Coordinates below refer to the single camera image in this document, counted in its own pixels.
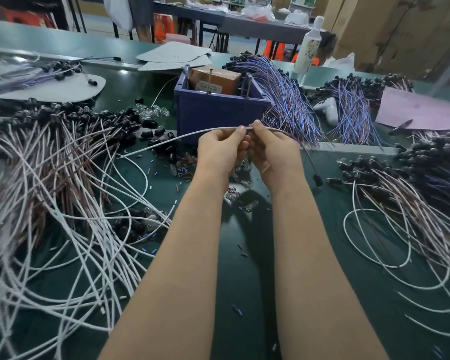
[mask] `left hand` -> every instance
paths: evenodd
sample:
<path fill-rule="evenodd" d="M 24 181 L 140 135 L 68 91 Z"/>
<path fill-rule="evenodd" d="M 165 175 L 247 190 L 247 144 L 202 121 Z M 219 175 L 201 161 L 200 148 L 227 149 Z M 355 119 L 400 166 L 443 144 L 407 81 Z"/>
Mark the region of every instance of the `left hand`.
<path fill-rule="evenodd" d="M 228 173 L 235 163 L 242 161 L 249 146 L 247 129 L 213 130 L 198 139 L 197 173 L 210 173 L 228 183 Z"/>

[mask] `bottle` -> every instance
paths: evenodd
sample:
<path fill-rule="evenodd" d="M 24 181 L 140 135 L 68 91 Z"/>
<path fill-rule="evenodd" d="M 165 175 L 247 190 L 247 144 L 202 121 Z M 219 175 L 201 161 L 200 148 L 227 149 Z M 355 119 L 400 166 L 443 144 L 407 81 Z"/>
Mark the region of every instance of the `bottle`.
<path fill-rule="evenodd" d="M 295 65 L 293 66 L 294 73 L 304 75 L 300 85 L 304 84 L 305 76 L 312 65 L 315 55 L 317 54 L 320 41 L 322 40 L 320 29 L 323 23 L 324 17 L 317 16 L 313 22 L 312 30 L 307 32 L 303 37 L 302 46 L 298 51 L 298 56 L 296 57 Z"/>

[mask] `white sheet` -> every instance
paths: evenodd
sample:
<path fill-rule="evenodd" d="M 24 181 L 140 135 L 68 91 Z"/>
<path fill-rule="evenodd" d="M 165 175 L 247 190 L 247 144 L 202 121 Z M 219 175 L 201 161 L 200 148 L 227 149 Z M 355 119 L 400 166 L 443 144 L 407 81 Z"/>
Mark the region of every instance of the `white sheet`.
<path fill-rule="evenodd" d="M 97 86 L 88 84 L 92 79 Z M 105 87 L 105 78 L 93 74 L 74 73 L 64 80 L 52 80 L 24 90 L 16 90 L 0 94 L 0 98 L 10 100 L 28 100 L 36 98 L 40 102 L 81 102 L 89 100 L 102 92 Z"/>
<path fill-rule="evenodd" d="M 149 52 L 137 55 L 138 60 L 157 63 L 186 63 L 210 53 L 210 48 L 202 48 L 184 44 L 178 41 L 169 41 Z"/>
<path fill-rule="evenodd" d="M 191 60 L 185 63 L 157 63 L 157 62 L 147 62 L 144 66 L 138 68 L 139 71 L 165 71 L 165 70 L 179 70 L 186 64 L 190 65 L 190 67 L 200 67 L 200 66 L 208 66 L 212 64 L 208 56 L 202 55 L 198 58 Z"/>

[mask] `pink paper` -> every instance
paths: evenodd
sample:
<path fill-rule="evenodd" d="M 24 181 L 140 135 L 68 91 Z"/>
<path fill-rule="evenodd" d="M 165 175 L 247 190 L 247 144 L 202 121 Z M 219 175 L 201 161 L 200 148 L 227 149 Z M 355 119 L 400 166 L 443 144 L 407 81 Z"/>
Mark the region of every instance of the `pink paper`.
<path fill-rule="evenodd" d="M 450 102 L 386 87 L 376 122 L 396 128 L 410 119 L 407 129 L 450 130 Z"/>

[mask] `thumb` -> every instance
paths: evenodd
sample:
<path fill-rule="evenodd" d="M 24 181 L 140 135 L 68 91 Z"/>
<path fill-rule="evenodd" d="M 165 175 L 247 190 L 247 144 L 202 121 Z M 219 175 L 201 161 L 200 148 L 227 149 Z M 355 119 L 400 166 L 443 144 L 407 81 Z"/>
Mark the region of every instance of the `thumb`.
<path fill-rule="evenodd" d="M 228 141 L 230 144 L 233 144 L 236 147 L 238 147 L 239 144 L 243 141 L 243 138 L 245 137 L 246 132 L 247 132 L 247 129 L 245 128 L 245 126 L 239 126 L 232 133 L 232 135 L 230 135 L 226 139 L 226 141 Z"/>
<path fill-rule="evenodd" d="M 277 138 L 261 123 L 260 120 L 253 121 L 253 132 L 257 134 L 258 138 L 261 139 L 265 146 L 267 146 Z"/>

